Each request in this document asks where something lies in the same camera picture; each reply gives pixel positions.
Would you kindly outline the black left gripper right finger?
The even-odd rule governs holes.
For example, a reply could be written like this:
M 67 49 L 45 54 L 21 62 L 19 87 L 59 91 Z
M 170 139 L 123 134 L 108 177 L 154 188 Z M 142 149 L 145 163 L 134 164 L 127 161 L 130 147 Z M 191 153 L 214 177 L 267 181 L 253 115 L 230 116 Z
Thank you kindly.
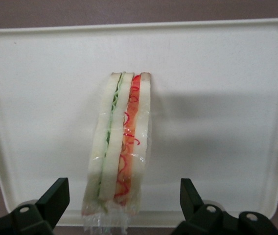
M 204 203 L 188 178 L 181 179 L 180 205 L 185 217 L 179 225 L 182 235 L 278 235 L 276 226 L 260 213 L 243 211 L 236 218 Z

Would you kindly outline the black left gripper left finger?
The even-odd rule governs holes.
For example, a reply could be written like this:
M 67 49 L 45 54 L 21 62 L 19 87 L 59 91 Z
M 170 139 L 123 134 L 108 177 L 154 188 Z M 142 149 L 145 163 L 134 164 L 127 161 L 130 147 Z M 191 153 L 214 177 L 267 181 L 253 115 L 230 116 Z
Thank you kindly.
M 52 235 L 69 203 L 69 180 L 58 178 L 34 204 L 25 203 L 1 217 L 0 235 Z

